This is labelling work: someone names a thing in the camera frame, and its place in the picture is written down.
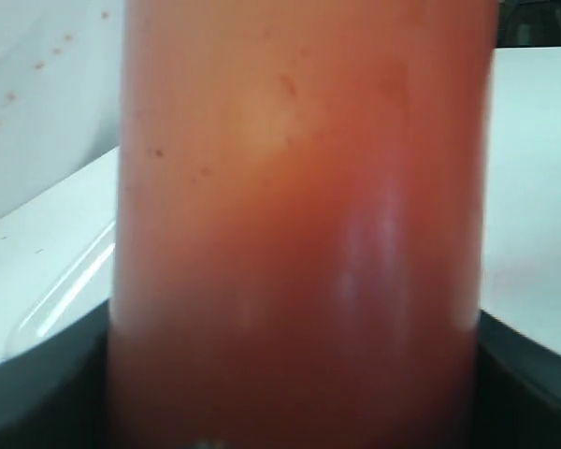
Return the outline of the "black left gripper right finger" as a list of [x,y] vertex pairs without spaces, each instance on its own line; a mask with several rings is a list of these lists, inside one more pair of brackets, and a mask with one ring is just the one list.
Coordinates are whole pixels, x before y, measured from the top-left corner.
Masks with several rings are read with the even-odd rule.
[[481,314],[471,446],[561,448],[561,355]]

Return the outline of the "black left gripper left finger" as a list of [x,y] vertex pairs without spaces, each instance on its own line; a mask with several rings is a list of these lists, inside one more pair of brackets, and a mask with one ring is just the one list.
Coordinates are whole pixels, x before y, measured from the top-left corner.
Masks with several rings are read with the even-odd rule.
[[108,304],[0,364],[0,448],[106,448]]

